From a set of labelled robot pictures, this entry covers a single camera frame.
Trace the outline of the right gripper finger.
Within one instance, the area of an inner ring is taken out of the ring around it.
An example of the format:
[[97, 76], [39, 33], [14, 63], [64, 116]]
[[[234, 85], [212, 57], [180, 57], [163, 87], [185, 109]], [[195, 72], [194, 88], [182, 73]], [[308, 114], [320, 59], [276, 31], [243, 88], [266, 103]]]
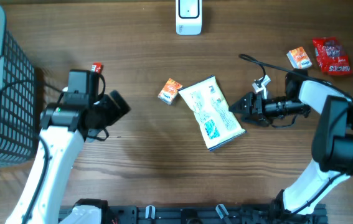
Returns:
[[243, 114], [242, 121], [261, 127], [268, 127], [271, 121], [263, 114]]
[[250, 114], [252, 110], [252, 98], [253, 93], [247, 93], [236, 103], [229, 106], [229, 112], [238, 113], [238, 114]]

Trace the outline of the large yellow snack bag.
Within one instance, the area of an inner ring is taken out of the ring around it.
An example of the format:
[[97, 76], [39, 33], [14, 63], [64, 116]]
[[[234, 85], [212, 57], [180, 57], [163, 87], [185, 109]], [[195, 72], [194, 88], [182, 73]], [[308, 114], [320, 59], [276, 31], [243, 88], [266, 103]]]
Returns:
[[205, 80], [181, 88], [179, 94], [193, 111], [205, 145], [209, 151], [246, 133], [229, 105], [216, 77], [211, 75]]

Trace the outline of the red stick packet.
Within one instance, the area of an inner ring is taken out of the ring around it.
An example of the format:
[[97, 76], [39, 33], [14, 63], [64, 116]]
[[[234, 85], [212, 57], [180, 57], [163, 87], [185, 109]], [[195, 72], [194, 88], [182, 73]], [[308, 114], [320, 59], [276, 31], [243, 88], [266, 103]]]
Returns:
[[101, 73], [102, 73], [102, 68], [103, 68], [102, 63], [96, 62], [96, 63], [93, 63], [93, 64], [92, 64], [91, 71], [92, 71], [92, 72], [95, 72], [95, 73], [101, 74]]

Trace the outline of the small orange box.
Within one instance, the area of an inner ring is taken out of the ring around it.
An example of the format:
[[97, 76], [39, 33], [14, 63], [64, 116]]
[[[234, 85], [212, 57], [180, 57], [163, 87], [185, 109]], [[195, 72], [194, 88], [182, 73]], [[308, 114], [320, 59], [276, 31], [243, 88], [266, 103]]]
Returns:
[[175, 80], [169, 78], [162, 90], [158, 94], [158, 98], [168, 105], [171, 105], [178, 94], [182, 85]]
[[312, 62], [303, 47], [290, 50], [286, 56], [293, 68], [307, 69], [312, 66]]

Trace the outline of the red snack packet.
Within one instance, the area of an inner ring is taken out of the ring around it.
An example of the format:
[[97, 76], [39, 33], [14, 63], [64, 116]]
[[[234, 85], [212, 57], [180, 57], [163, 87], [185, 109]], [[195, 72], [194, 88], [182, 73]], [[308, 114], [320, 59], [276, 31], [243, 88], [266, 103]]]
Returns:
[[323, 73], [334, 76], [352, 74], [349, 57], [335, 37], [313, 39], [316, 61]]

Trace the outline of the dark grey plastic basket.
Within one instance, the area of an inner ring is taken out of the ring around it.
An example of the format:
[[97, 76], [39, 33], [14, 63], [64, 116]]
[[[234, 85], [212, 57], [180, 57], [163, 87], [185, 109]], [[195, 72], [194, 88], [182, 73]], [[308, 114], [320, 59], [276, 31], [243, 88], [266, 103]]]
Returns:
[[35, 70], [7, 28], [0, 6], [0, 167], [35, 154]]

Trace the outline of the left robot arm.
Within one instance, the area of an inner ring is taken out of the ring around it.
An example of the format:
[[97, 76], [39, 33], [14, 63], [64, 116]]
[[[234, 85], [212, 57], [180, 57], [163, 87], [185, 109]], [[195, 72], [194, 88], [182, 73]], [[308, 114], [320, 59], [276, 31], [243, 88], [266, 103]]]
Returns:
[[58, 223], [72, 166], [89, 132], [105, 131], [130, 111], [116, 90], [96, 103], [65, 95], [64, 103], [49, 103], [41, 114], [35, 160], [7, 223]]

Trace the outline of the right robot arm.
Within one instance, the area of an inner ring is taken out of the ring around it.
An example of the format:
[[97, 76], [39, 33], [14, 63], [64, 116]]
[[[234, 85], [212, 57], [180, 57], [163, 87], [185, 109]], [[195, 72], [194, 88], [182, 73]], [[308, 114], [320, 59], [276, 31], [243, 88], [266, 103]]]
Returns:
[[285, 95], [266, 99], [264, 93], [249, 92], [229, 111], [242, 121], [271, 126], [276, 118], [320, 115], [311, 146], [311, 162], [295, 183], [275, 200], [277, 217], [309, 215], [316, 204], [337, 184], [353, 176], [353, 97], [330, 83], [294, 69], [285, 76]]

